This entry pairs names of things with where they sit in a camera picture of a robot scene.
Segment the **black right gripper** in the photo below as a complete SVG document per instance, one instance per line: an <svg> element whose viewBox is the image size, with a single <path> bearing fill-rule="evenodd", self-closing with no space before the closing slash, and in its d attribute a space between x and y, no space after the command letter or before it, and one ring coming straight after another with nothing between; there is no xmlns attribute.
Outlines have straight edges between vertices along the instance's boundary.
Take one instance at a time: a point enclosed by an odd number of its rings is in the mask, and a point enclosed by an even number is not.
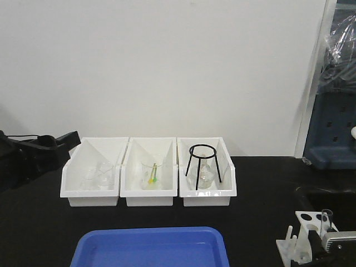
<svg viewBox="0 0 356 267"><path fill-rule="evenodd" d="M16 146L23 156L22 167L26 175L43 175L63 167L70 159L69 151L80 144L77 131L58 138L43 135L32 140L16 141Z"/></svg>

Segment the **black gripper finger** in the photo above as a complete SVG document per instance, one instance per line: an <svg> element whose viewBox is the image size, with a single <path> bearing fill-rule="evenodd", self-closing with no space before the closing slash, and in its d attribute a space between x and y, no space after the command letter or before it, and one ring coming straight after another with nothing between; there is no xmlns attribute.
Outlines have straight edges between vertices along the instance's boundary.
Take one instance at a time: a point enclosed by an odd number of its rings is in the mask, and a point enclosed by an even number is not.
<svg viewBox="0 0 356 267"><path fill-rule="evenodd" d="M312 261L319 260L324 255L324 248L322 247L322 241L318 232L315 230L309 230L308 240L312 251Z"/></svg>

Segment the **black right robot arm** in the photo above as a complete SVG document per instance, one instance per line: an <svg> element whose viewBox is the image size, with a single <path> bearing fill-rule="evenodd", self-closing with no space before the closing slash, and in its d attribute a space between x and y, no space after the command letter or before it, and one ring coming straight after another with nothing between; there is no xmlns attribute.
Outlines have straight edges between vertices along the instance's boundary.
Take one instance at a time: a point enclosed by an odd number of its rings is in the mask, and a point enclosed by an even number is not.
<svg viewBox="0 0 356 267"><path fill-rule="evenodd" d="M77 131L51 135L6 135L1 131L1 192L19 188L62 169L70 151L81 144Z"/></svg>

